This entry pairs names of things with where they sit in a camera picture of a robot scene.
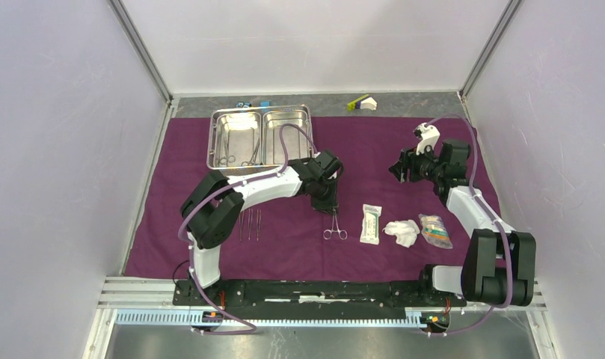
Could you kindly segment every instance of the metal frame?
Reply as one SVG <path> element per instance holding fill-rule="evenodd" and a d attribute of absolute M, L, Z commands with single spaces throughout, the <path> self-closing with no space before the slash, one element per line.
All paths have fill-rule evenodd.
<path fill-rule="evenodd" d="M 522 311 L 526 312 L 529 325 L 532 330 L 532 337 L 538 349 L 541 359 L 560 358 L 557 350 L 556 341 L 551 331 L 551 321 L 548 315 L 547 306 L 544 303 L 544 297 L 540 290 L 538 281 L 535 282 L 535 292 L 532 303 L 528 307 L 509 307 L 498 311 Z M 85 347 L 84 359 L 104 358 L 108 344 L 111 339 L 112 331 L 117 324 L 117 319 L 124 320 L 125 315 L 134 315 L 137 313 L 147 316 L 158 316 L 157 319 L 144 319 L 139 325 L 172 325 L 173 323 L 159 323 L 158 319 L 165 321 L 179 321 L 182 318 L 170 316 L 185 316 L 202 313 L 204 310 L 212 310 L 211 307 L 175 307 L 172 305 L 174 292 L 174 283 L 172 280 L 146 279 L 138 277 L 107 277 L 102 288 L 102 294 L 99 297 L 99 304 L 93 326 Z M 456 312 L 485 312 L 489 306 L 483 303 L 469 303 L 465 308 L 452 308 Z M 441 311 L 442 308 L 432 307 L 408 307 L 405 308 L 407 318 L 418 312 Z M 333 321 L 278 321 L 257 323 L 262 326 L 305 326 L 305 327 L 348 327 L 348 326 L 367 326 L 367 327 L 402 327 L 407 326 L 404 323 L 389 323 L 385 321 L 371 321 L 367 323 L 337 323 Z"/>
<path fill-rule="evenodd" d="M 239 323 L 225 319 L 221 322 L 207 321 L 206 314 L 212 308 L 203 309 L 120 309 L 115 324 L 118 325 L 182 325 L 196 327 L 238 327 Z M 246 319 L 258 327 L 296 328 L 425 328 L 420 321 L 421 312 L 406 310 L 404 319 Z"/>
<path fill-rule="evenodd" d="M 166 102 L 170 103 L 170 101 L 173 99 L 172 93 L 165 84 L 162 74 L 159 72 L 159 69 L 157 69 L 155 61 L 153 61 L 152 56 L 150 56 L 146 45 L 144 45 L 144 41 L 141 39 L 141 36 L 139 35 L 135 24 L 130 18 L 126 7 L 121 0 L 108 0 L 108 3 L 111 5 L 117 20 L 119 20 L 120 24 L 122 25 L 126 36 L 128 36 L 128 39 L 132 43 L 132 47 L 137 52 L 137 55 L 146 67 L 150 77 L 152 77 L 159 94 L 162 95 Z"/>
<path fill-rule="evenodd" d="M 124 273 L 126 270 L 126 264 L 128 263 L 128 257 L 130 256 L 130 251 L 132 249 L 132 243 L 135 241 L 135 232 L 137 231 L 137 226 L 141 222 L 141 217 L 144 215 L 144 206 L 146 204 L 146 197 L 148 196 L 148 189 L 150 188 L 150 181 L 153 179 L 153 173 L 155 171 L 155 166 L 157 166 L 157 161 L 159 160 L 159 154 L 162 151 L 162 144 L 165 137 L 165 132 L 168 129 L 168 123 L 170 119 L 176 115 L 176 109 L 179 105 L 179 99 L 173 99 L 169 106 L 165 110 L 165 115 L 161 126 L 159 127 L 159 132 L 155 137 L 155 149 L 153 152 L 153 157 L 150 161 L 150 166 L 148 167 L 148 171 L 146 174 L 146 182 L 144 183 L 143 188 L 141 188 L 141 195 L 139 196 L 139 207 L 137 208 L 137 215 L 135 216 L 135 220 L 131 223 L 129 229 L 129 243 L 126 248 L 126 253 L 123 255 L 122 268 L 120 273 Z"/>
<path fill-rule="evenodd" d="M 117 318 L 115 309 L 98 309 L 90 327 L 83 359 L 102 359 L 108 351 L 111 335 Z"/>
<path fill-rule="evenodd" d="M 507 29 L 507 26 L 509 26 L 509 23 L 516 14 L 516 11 L 518 11 L 520 3 L 522 3 L 522 0 L 509 0 L 509 3 L 507 3 L 507 6 L 505 6 L 505 10 L 500 15 L 500 19 L 498 19 L 496 27 L 491 32 L 491 35 L 489 36 L 485 47 L 483 47 L 479 58 L 476 60 L 474 67 L 470 71 L 470 75 L 467 77 L 467 80 L 465 80 L 463 87 L 458 92 L 458 95 L 461 97 L 461 101 L 463 103 L 464 99 L 467 97 L 469 92 L 472 91 L 476 80 L 485 68 L 485 65 L 489 61 L 489 58 L 494 53 L 494 49 L 496 49 L 496 46 L 500 42 L 500 38 L 503 36 L 503 33 Z"/>

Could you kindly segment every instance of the forceps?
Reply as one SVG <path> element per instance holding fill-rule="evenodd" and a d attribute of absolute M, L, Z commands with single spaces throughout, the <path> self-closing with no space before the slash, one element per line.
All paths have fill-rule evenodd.
<path fill-rule="evenodd" d="M 254 147 L 254 151 L 251 153 L 251 158 L 249 159 L 249 161 L 243 161 L 241 162 L 241 166 L 253 166 L 253 165 L 257 165 L 256 163 L 256 157 L 258 156 L 258 147 L 260 147 L 260 142 L 256 142 L 256 146 Z"/>
<path fill-rule="evenodd" d="M 234 163 L 236 161 L 236 157 L 234 155 L 230 156 L 230 135 L 227 135 L 227 140 L 224 142 L 225 142 L 225 145 L 224 145 L 225 156 L 222 156 L 221 158 L 218 159 L 218 165 L 227 166 L 227 165 L 231 165 L 232 163 Z"/>
<path fill-rule="evenodd" d="M 333 233 L 337 233 L 340 239 L 347 239 L 348 232 L 346 230 L 341 230 L 340 225 L 337 223 L 337 210 L 333 209 L 333 218 L 331 219 L 331 228 L 329 230 L 324 230 L 322 233 L 322 238 L 331 239 Z"/>

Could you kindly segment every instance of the white enclosure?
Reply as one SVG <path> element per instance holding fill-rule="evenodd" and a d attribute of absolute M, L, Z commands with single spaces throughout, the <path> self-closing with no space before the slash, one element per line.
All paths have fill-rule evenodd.
<path fill-rule="evenodd" d="M 468 99 L 565 358 L 605 358 L 605 1 L 525 1 Z"/>
<path fill-rule="evenodd" d="M 506 0 L 125 0 L 174 93 L 458 90 Z"/>
<path fill-rule="evenodd" d="M 165 109 L 108 3 L 0 1 L 0 358 L 80 358 Z"/>
<path fill-rule="evenodd" d="M 0 358 L 82 355 L 165 90 L 457 91 L 478 74 L 461 95 L 503 218 L 537 240 L 562 355 L 605 358 L 605 0 L 0 0 Z"/>

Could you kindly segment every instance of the surgical instrument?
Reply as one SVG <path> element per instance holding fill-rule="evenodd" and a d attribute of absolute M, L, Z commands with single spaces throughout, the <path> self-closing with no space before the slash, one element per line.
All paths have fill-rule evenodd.
<path fill-rule="evenodd" d="M 249 209 L 249 231 L 247 234 L 247 240 L 250 241 L 251 240 L 251 219 L 253 218 L 253 214 L 254 211 L 250 208 Z"/>
<path fill-rule="evenodd" d="M 234 155 L 230 156 L 230 135 L 229 134 L 227 135 L 227 138 L 225 138 L 225 140 L 226 140 L 225 145 L 223 146 L 223 148 L 225 149 L 225 156 L 221 157 L 218 160 L 218 164 L 228 166 L 236 161 L 236 157 Z"/>
<path fill-rule="evenodd" d="M 260 141 L 258 140 L 258 142 L 256 142 L 256 146 L 254 147 L 254 151 L 251 154 L 251 158 L 249 158 L 249 161 L 243 161 L 243 162 L 241 162 L 241 166 L 258 165 L 258 163 L 256 162 L 256 157 L 258 156 L 258 148 L 259 147 L 260 147 Z"/>
<path fill-rule="evenodd" d="M 242 211 L 241 215 L 240 215 L 241 227 L 239 228 L 239 242 L 242 242 L 242 220 L 243 220 L 244 216 L 245 216 L 245 211 Z"/>
<path fill-rule="evenodd" d="M 333 216 L 331 219 L 331 228 L 329 230 L 324 230 L 322 233 L 322 238 L 331 239 L 333 233 L 337 233 L 340 239 L 347 239 L 348 232 L 346 230 L 341 230 L 340 225 L 337 223 L 337 209 L 333 208 Z"/>
<path fill-rule="evenodd" d="M 260 222 L 262 220 L 262 210 L 258 209 L 257 216 L 258 216 L 258 220 L 257 220 L 257 222 L 258 222 L 258 224 L 257 224 L 258 228 L 257 228 L 257 231 L 256 231 L 256 240 L 258 240 L 258 238 L 260 236 Z"/>

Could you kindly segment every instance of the plastic packet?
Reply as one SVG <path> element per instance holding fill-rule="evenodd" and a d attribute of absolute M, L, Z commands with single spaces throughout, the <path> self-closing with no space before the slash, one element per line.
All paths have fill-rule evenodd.
<path fill-rule="evenodd" d="M 396 236 L 396 243 L 406 248 L 412 246 L 417 240 L 417 234 L 419 234 L 419 227 L 413 220 L 407 221 L 392 221 L 386 224 L 386 227 L 382 232 Z"/>
<path fill-rule="evenodd" d="M 362 234 L 360 242 L 371 245 L 379 244 L 379 217 L 381 216 L 380 206 L 363 205 Z"/>
<path fill-rule="evenodd" d="M 443 220 L 438 215 L 419 215 L 421 220 L 421 234 L 426 241 L 435 247 L 452 249 L 452 241 L 443 225 Z"/>

